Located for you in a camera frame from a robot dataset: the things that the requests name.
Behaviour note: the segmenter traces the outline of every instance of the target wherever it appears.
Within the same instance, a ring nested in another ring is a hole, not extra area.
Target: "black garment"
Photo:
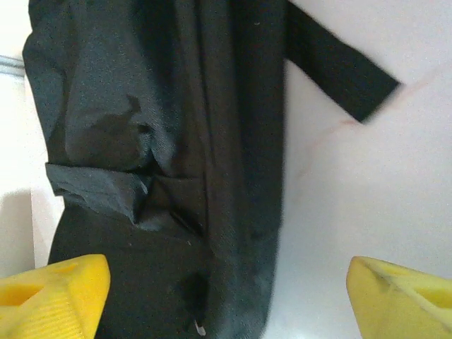
[[[25,67],[66,204],[49,261],[107,256],[96,338],[259,338],[281,216],[286,3],[31,0],[30,18]]]

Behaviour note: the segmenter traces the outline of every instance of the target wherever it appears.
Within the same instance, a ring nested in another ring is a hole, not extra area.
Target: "yellow object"
[[[109,290],[103,255],[0,280],[0,339],[92,339]]]
[[[363,339],[452,338],[452,280],[355,257],[347,290]]]

